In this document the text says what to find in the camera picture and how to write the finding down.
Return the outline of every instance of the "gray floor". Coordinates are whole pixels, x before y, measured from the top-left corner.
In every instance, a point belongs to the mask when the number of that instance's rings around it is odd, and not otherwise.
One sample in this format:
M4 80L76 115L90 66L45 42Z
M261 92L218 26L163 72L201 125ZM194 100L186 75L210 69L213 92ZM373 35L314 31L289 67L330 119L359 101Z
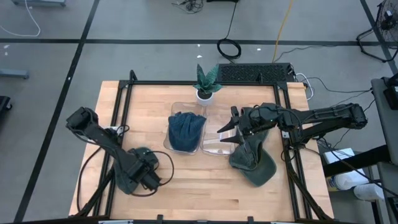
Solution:
M367 0L377 13L377 0ZM172 0L101 0L88 38L96 39L219 39L226 35L233 10L230 2L205 3L203 11L187 15L171 6ZM40 38L78 39L93 0L68 0L66 8L34 6L32 14L42 28ZM241 0L231 28L231 39L275 40L289 0ZM23 6L0 2L0 25L21 34L35 33ZM282 40L355 40L370 28L359 0L295 1ZM0 30L0 38L14 38ZM366 37L376 41L374 34ZM12 97L13 109L0 134L0 223L12 222L24 193L76 44L2 44L0 67L28 69L30 79L0 78L0 95ZM279 54L294 47L280 45ZM240 63L270 62L273 45L242 45ZM380 47L366 47L383 56ZM363 55L356 46L299 50L284 55L296 72L320 77L334 90L367 90L370 80L391 76L388 64ZM84 144L65 128L65 119L80 106L94 107L103 80L128 77L134 69L140 80L194 80L200 63L208 70L228 63L215 45L206 44L86 44L54 132L25 220L68 215L83 157ZM311 108L330 106L355 94L330 93L311 80L315 96ZM367 107L373 97L365 93L351 101ZM367 151L384 144L376 107L367 110L369 124L350 131L339 147ZM337 142L343 130L326 136ZM336 218L374 223L370 203L352 192L330 194Z

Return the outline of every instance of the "yellow cable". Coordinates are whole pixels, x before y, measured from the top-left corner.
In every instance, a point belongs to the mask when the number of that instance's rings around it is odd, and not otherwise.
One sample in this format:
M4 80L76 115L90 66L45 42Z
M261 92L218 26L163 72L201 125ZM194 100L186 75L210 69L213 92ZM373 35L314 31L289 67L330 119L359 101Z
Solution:
M287 20L287 17L289 16L289 12L290 12L290 9L292 8L292 6L293 6L293 0L290 0L289 8L287 9L287 12L286 12L286 15L284 17L284 20L282 21L282 25L279 28L278 38L276 38L274 56L272 57L272 63L274 63L274 61L275 61L276 52L277 52L277 49L278 49L279 37L280 37L280 34L282 33L282 29L284 28L285 22Z

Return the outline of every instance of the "white pot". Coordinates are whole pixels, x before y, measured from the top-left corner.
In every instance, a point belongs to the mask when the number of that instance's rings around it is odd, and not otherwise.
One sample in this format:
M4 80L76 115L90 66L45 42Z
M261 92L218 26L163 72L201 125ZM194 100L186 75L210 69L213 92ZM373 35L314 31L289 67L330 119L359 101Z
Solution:
M204 99L199 97L198 92L199 92L199 90L197 90L197 101L198 101L198 104L200 104L202 106L209 106L209 105L211 105L213 103L214 93L211 94L211 97L209 99L205 99L204 100Z

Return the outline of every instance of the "potted plant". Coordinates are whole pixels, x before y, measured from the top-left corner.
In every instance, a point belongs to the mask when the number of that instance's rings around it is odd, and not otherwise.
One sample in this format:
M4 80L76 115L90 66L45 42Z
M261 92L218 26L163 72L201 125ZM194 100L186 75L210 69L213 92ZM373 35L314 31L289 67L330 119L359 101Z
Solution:
M197 99L198 103L202 106L211 105L213 102L213 95L215 92L220 90L223 86L220 84L215 84L218 73L218 65L212 68L207 75L203 73L203 69L198 64L197 66L197 76L198 83L194 85L197 89Z

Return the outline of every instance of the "succulent plant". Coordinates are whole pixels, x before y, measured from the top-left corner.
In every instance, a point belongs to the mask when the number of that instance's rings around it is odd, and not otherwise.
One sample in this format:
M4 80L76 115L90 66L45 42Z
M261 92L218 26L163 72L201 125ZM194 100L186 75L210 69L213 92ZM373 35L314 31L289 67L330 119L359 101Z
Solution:
M218 73L218 65L214 66L214 68L212 68L207 73L207 75L205 75L203 73L203 69L198 64L197 66L198 83L193 87L195 87L197 90L201 91L205 95L217 92L223 87L220 84L214 84L217 78L217 73Z

